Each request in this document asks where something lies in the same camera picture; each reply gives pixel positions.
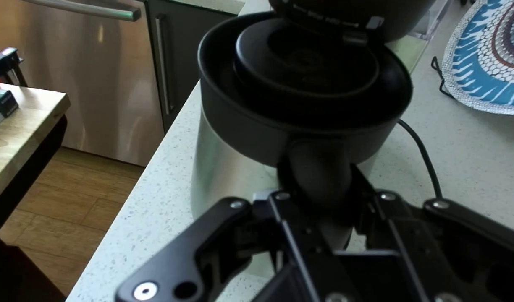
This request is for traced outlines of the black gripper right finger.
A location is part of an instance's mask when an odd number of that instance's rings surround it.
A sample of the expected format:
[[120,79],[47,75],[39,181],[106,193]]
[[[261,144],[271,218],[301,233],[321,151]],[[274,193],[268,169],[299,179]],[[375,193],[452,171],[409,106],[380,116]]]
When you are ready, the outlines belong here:
[[442,196],[420,208],[353,168],[355,230],[399,257],[417,302],[514,302],[514,230]]

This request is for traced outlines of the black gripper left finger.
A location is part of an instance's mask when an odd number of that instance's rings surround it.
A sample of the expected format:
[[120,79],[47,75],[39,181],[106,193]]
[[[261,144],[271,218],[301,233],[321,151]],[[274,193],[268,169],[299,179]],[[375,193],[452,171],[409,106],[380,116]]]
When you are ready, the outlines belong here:
[[257,253],[269,253],[276,273],[251,302],[321,302],[313,246],[316,231],[288,193],[224,198],[137,268],[115,300],[214,302]]

